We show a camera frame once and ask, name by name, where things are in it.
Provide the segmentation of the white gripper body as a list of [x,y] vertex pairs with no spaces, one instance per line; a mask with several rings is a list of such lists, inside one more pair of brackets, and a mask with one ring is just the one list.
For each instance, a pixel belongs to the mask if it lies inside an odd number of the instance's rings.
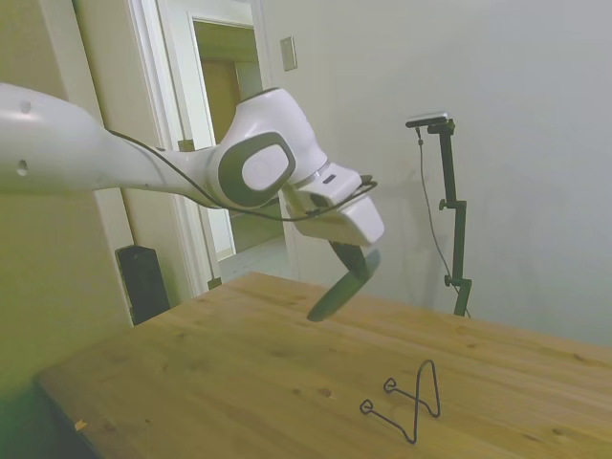
[[295,227],[306,237],[360,247],[373,245],[384,233],[383,219],[367,195],[315,218],[295,222]]

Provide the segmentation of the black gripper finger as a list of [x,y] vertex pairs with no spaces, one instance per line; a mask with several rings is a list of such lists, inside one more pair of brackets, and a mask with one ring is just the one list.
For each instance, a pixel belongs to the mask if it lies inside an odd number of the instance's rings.
[[329,244],[349,273],[354,276],[365,275],[365,257],[360,246],[334,241]]

